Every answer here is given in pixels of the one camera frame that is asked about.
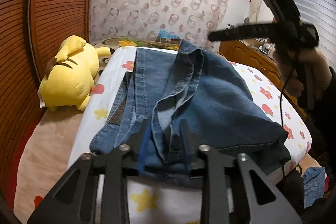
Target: bed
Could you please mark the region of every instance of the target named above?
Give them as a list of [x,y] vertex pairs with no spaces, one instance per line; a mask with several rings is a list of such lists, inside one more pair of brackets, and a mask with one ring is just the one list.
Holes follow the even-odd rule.
[[[98,85],[101,85],[100,89],[104,92],[93,95],[90,99],[73,143],[68,167],[82,153],[89,152],[90,142],[105,124],[125,72],[133,70],[136,50],[136,47],[119,48],[101,74]],[[177,53],[176,51],[155,48],[151,48],[151,50]],[[281,123],[280,91],[258,70],[233,62],[231,64],[246,81],[254,102],[271,120]],[[292,159],[285,166],[285,174],[287,174],[295,168],[296,163],[299,163],[310,149],[311,136],[298,113],[285,98],[283,98],[283,117],[284,128],[288,131],[285,146]],[[282,170],[279,169],[269,177],[274,183],[278,183],[282,176]],[[155,223],[158,221],[163,223],[162,212],[169,216],[167,223],[193,223],[193,221],[197,223],[197,216],[199,216],[201,208],[201,191],[169,187],[142,178],[136,180],[130,178],[128,179],[128,204],[131,223]],[[232,201],[229,202],[229,205],[232,210]]]
[[[155,48],[151,50],[177,53]],[[98,79],[95,92],[83,114],[73,107],[63,107],[55,113],[46,112],[25,148],[18,169],[14,212],[23,223],[27,221],[34,206],[38,205],[65,172],[66,165],[70,167],[82,153],[89,152],[90,142],[104,125],[125,72],[133,70],[135,54],[136,47],[121,47],[115,51]],[[281,123],[280,91],[258,70],[237,63],[231,62],[231,64],[246,81],[254,102],[271,120]],[[285,146],[292,159],[285,165],[287,174],[310,149],[311,136],[298,113],[285,98],[283,98],[283,118],[284,128],[288,131]],[[270,174],[269,178],[273,183],[277,183],[282,176],[282,170],[279,169]],[[100,217],[103,179],[103,176],[100,177],[97,223]],[[200,190],[172,187],[146,178],[128,179],[127,183],[131,223],[199,222]],[[228,195],[232,210],[230,192]]]

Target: yellow flower print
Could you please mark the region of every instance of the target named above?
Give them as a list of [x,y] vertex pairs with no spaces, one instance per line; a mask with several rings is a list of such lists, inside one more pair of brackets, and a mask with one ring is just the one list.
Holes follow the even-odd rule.
[[158,196],[155,194],[151,195],[147,188],[145,188],[142,191],[142,194],[132,194],[131,195],[131,200],[138,203],[136,210],[139,213],[142,213],[147,208],[156,209],[157,205],[155,201],[157,199],[158,199]]
[[95,110],[94,114],[97,115],[97,120],[100,120],[101,118],[107,118],[107,110],[105,110],[103,107],[100,110]]
[[126,46],[136,47],[137,45],[133,41],[121,40],[119,41],[119,46],[120,47],[126,47]]
[[170,49],[170,50],[175,50],[175,51],[178,51],[179,48],[180,48],[180,46],[168,47],[168,49]]

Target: wooden louvered door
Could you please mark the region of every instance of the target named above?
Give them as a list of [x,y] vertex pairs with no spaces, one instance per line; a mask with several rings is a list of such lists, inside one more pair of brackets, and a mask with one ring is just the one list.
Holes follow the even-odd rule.
[[0,190],[5,195],[17,147],[41,119],[36,78],[25,44],[25,0],[0,0]]
[[88,9],[89,0],[0,0],[0,191],[10,208],[13,161],[45,111],[37,95],[45,65],[68,36],[88,40]]
[[31,0],[31,43],[40,78],[65,38],[88,40],[88,5],[89,0]]

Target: white wall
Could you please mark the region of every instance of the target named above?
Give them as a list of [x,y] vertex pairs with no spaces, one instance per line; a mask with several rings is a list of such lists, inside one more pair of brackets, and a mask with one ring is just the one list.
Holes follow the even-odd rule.
[[273,20],[273,13],[268,8],[264,1],[261,2],[261,7],[258,15],[257,22],[271,22]]
[[243,24],[245,17],[248,17],[249,10],[249,0],[229,0],[226,14],[218,28],[227,28],[227,24]]

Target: plush toy tag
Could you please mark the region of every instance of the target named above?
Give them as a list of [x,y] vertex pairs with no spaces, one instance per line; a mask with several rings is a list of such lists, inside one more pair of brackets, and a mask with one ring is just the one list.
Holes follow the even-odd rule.
[[42,94],[41,94],[40,90],[37,91],[37,95],[40,98],[40,108],[45,107],[45,102],[44,102],[44,100],[42,98]]

